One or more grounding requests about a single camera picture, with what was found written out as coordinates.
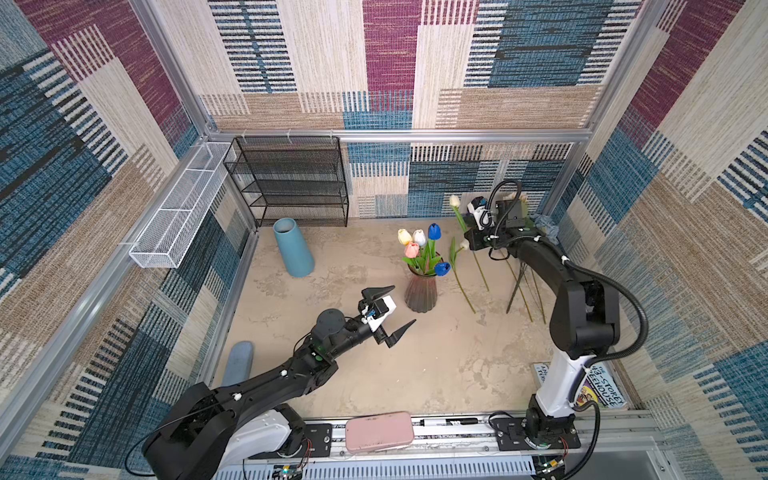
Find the dark blue artificial tulip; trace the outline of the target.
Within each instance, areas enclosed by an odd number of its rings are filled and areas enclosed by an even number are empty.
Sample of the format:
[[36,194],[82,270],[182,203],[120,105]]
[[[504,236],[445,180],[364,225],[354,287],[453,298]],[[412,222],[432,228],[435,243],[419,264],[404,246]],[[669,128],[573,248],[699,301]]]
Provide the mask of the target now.
[[441,228],[437,223],[432,223],[428,227],[427,237],[430,241],[437,241],[441,238]]

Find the red glass vase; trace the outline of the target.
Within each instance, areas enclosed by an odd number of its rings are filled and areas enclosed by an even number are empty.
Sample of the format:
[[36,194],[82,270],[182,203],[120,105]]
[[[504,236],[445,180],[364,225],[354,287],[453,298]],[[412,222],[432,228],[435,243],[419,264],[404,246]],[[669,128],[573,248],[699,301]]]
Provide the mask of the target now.
[[410,310],[416,313],[427,313],[437,304],[437,276],[421,274],[409,266],[410,279],[404,294],[405,303]]

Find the pink artificial tulip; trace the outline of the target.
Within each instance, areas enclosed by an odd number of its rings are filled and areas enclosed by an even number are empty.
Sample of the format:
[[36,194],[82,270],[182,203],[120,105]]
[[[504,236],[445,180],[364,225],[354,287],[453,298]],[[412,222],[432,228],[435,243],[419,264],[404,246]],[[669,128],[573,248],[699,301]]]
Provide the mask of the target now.
[[405,246],[405,257],[415,259],[420,255],[420,246],[415,242],[410,242]]

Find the yellow artificial tulip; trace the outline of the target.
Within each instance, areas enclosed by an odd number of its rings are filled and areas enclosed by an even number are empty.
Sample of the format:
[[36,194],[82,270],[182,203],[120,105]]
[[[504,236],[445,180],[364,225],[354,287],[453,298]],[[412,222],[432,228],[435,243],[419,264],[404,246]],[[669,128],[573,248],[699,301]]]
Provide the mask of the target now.
[[401,245],[407,246],[412,242],[412,236],[406,229],[399,229],[397,232],[398,241]]

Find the teal ceramic vase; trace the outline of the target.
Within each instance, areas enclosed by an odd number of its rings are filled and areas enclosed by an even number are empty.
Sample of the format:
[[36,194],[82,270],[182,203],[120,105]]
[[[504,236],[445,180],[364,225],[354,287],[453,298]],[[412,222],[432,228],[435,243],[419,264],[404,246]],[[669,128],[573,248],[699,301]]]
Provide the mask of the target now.
[[315,260],[297,222],[281,218],[274,223],[273,231],[287,272],[295,278],[310,275]]

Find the dusty blue rose bunch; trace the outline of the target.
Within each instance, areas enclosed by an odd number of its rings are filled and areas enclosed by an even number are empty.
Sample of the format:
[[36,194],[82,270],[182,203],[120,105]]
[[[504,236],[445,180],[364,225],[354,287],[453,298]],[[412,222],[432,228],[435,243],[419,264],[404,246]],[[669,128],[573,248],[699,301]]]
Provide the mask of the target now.
[[534,299],[538,300],[542,318],[545,318],[543,300],[537,279],[543,282],[556,293],[563,279],[563,252],[556,245],[556,241],[548,236],[548,228],[537,225],[533,220],[527,220],[524,227],[510,228],[508,230],[510,243],[505,247],[510,257],[518,261],[518,272],[513,274],[515,283],[507,302],[506,313],[509,313],[518,293],[523,298],[523,303],[530,320],[533,320],[530,306],[525,294],[521,291],[521,283],[527,282],[526,272],[531,271],[534,278]]

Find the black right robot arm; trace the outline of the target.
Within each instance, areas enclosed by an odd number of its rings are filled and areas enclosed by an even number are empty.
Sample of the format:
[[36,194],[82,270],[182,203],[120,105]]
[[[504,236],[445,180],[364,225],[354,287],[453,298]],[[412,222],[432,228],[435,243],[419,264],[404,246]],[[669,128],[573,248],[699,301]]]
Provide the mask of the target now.
[[[640,301],[626,287],[577,265],[540,230],[510,218],[521,195],[522,182],[505,179],[494,186],[485,204],[468,207],[472,212],[479,209],[480,214],[462,218],[469,222],[464,237],[472,251],[504,251],[534,271],[556,295],[549,321],[555,354],[518,424],[525,447],[543,450],[575,432],[576,414],[588,408],[578,405],[577,399],[591,369],[637,352],[648,338],[650,325]],[[621,297],[634,308],[639,330],[629,347],[612,351],[621,336]]]

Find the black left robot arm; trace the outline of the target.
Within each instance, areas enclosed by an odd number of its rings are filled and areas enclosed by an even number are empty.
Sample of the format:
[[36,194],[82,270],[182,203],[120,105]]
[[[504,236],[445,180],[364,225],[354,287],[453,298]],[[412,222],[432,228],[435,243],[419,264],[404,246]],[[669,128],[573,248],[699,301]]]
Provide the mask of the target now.
[[282,364],[250,379],[209,388],[189,387],[170,412],[146,436],[141,454],[150,476],[158,479],[210,479],[218,470],[230,440],[258,416],[285,402],[308,395],[338,371],[337,359],[372,338],[393,347],[413,325],[389,335],[384,320],[396,310],[393,285],[361,291],[358,314],[338,309],[321,312],[315,325]]

